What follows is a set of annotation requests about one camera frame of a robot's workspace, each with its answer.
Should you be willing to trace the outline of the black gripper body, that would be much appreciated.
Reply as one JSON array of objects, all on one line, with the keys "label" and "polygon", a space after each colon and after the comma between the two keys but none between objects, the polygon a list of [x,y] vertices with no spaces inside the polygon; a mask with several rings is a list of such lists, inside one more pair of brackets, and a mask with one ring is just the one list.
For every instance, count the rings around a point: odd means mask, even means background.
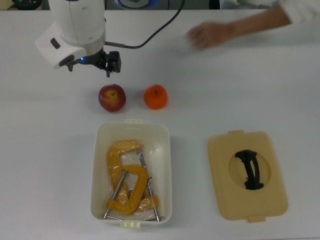
[{"label": "black gripper body", "polygon": [[83,58],[83,64],[84,65],[93,65],[97,67],[100,70],[106,70],[107,69],[107,54],[102,48],[97,53],[85,56]]}]

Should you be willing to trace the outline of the person's hand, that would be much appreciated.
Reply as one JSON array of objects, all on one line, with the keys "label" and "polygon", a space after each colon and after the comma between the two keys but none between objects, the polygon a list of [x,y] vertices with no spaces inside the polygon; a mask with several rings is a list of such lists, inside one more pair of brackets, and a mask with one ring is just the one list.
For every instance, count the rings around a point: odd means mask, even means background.
[{"label": "person's hand", "polygon": [[190,29],[186,36],[194,48],[204,50],[229,41],[232,33],[233,28],[227,23],[206,21]]}]

